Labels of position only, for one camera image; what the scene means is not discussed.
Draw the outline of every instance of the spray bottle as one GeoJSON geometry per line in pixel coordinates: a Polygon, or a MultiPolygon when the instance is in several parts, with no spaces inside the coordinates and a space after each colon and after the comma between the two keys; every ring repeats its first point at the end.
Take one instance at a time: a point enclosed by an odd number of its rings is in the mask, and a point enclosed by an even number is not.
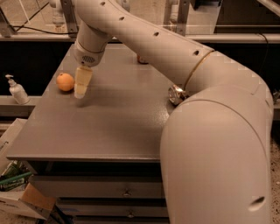
{"type": "Polygon", "coordinates": [[[10,93],[15,98],[18,104],[25,104],[29,101],[28,95],[25,92],[22,85],[17,84],[13,79],[13,75],[6,74],[5,77],[8,79],[10,84],[10,93]]]}

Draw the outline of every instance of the floor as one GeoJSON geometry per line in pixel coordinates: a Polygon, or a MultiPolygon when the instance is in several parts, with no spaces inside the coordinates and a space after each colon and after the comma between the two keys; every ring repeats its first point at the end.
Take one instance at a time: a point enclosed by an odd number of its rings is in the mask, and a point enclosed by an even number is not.
{"type": "MultiPolygon", "coordinates": [[[[28,7],[29,10],[24,12],[25,14],[21,14],[20,17],[16,17],[18,15],[17,10],[15,10],[15,7],[11,7],[11,0],[0,0],[0,5],[4,7],[4,10],[9,10],[9,17],[13,19],[13,21],[16,21],[18,24],[22,24],[26,22],[26,15],[28,14],[33,15],[34,9],[38,8],[38,5],[44,5],[46,3],[46,0],[14,0],[15,3],[17,3],[17,6],[21,8],[20,3],[28,4],[30,3],[28,7]]],[[[148,13],[144,14],[137,9],[139,6],[137,5],[136,0],[130,0],[131,2],[134,2],[135,4],[132,5],[132,11],[135,12],[136,15],[142,18],[146,18],[156,24],[159,24],[162,21],[163,18],[161,18],[158,13],[158,9],[161,11],[165,9],[165,0],[142,0],[141,1],[141,7],[145,8],[147,10],[153,9],[154,13],[148,13]]],[[[44,8],[44,11],[36,16],[34,16],[32,21],[33,23],[28,24],[29,26],[35,26],[35,27],[41,27],[41,24],[39,21],[43,21],[46,25],[46,29],[53,29],[53,26],[50,25],[50,16],[52,15],[52,9],[47,5],[44,8]]],[[[273,224],[280,224],[280,125],[275,125],[274,129],[272,131],[272,139],[271,139],[271,186],[272,186],[272,207],[271,207],[271,214],[272,214],[272,220],[273,224]]],[[[36,219],[24,217],[24,216],[18,216],[12,213],[5,213],[3,211],[0,211],[0,222],[1,224],[35,224],[37,223],[36,219]]],[[[45,223],[59,223],[55,221],[54,219],[50,219],[49,221],[46,221],[45,223]]]]}

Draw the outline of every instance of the gray tabletop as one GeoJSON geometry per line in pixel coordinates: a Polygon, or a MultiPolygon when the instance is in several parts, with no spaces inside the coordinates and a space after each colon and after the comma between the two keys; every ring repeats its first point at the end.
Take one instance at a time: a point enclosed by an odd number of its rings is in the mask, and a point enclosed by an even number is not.
{"type": "Polygon", "coordinates": [[[172,83],[152,66],[138,64],[125,45],[110,44],[78,100],[55,82],[61,72],[74,75],[77,66],[71,47],[8,158],[158,161],[162,129],[173,110],[167,92],[172,83]]]}

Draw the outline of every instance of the drawer knob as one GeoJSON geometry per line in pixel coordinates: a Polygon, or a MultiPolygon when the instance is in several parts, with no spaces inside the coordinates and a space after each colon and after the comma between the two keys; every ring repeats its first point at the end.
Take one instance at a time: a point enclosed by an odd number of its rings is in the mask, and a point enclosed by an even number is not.
{"type": "Polygon", "coordinates": [[[125,189],[125,192],[122,194],[124,198],[129,198],[131,196],[130,189],[125,189]]]}
{"type": "Polygon", "coordinates": [[[131,211],[131,210],[129,211],[128,218],[130,218],[130,219],[134,218],[133,211],[131,211]]]}

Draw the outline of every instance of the pump dispenser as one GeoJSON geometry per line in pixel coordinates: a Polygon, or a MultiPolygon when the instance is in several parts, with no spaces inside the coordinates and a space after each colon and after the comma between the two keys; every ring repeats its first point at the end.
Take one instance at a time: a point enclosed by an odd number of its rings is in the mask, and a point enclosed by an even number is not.
{"type": "Polygon", "coordinates": [[[5,77],[8,79],[10,84],[10,93],[15,98],[18,104],[25,104],[29,101],[29,97],[25,92],[22,85],[17,84],[13,79],[13,75],[6,74],[5,77]]]}

